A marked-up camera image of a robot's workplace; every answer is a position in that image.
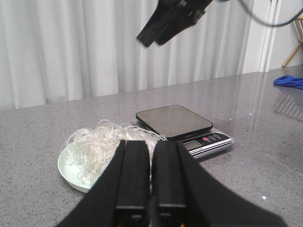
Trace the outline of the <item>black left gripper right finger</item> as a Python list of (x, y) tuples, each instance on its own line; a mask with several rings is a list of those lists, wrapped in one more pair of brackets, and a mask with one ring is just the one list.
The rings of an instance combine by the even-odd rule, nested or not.
[(207, 173), (179, 141), (157, 143), (152, 159), (155, 227), (285, 227)]

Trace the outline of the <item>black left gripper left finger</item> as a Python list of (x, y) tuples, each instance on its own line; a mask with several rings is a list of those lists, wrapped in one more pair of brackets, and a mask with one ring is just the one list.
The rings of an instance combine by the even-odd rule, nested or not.
[(145, 141), (120, 141), (114, 157), (60, 227), (147, 227), (150, 157)]

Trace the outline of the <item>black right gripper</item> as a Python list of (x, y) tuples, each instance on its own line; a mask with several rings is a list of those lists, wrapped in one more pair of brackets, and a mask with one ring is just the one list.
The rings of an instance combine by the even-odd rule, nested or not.
[(211, 0), (160, 0), (137, 36), (145, 47), (163, 45), (183, 30), (197, 24)]

